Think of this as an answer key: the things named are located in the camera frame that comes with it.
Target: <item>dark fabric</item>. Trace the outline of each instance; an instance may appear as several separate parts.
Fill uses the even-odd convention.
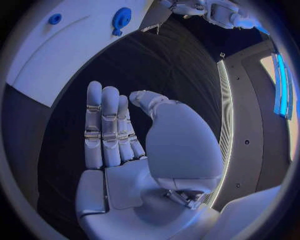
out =
[[[71,239],[85,238],[75,215],[75,194],[85,170],[83,133],[86,90],[91,81],[114,86],[127,96],[137,90],[161,93],[192,107],[217,139],[221,131],[217,65],[181,24],[168,20],[159,35],[136,32],[107,49],[82,70],[57,104],[39,158],[38,211]],[[129,110],[136,135],[145,146],[151,119],[132,104]]]

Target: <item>white panel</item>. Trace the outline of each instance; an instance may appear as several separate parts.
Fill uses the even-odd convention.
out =
[[[137,30],[153,0],[65,0],[56,6],[45,4],[46,13],[36,26],[21,23],[6,46],[13,53],[4,66],[6,82],[30,98],[51,106],[70,78],[90,58],[120,37],[113,36],[112,20],[123,7],[132,11],[130,23],[122,29],[123,35]],[[52,14],[60,13],[57,25],[48,24]],[[38,14],[29,12],[23,21]],[[23,39],[14,45],[14,39]]]

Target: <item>white robotic hand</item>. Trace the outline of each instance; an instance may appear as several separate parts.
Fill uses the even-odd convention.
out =
[[[87,88],[84,137],[88,169],[100,169],[103,165],[116,167],[126,161],[145,158],[130,121],[127,97],[120,96],[118,89],[112,86],[102,89],[97,81],[92,81]]]
[[[146,136],[149,170],[160,186],[210,193],[223,173],[218,141],[189,106],[152,91],[135,91],[130,101],[153,120]]]

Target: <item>mounting hole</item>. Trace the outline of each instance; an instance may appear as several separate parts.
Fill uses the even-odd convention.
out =
[[[58,24],[60,21],[62,20],[62,15],[60,13],[56,13],[56,14],[53,14],[49,20],[48,20],[48,23],[51,24],[51,25],[56,25]]]

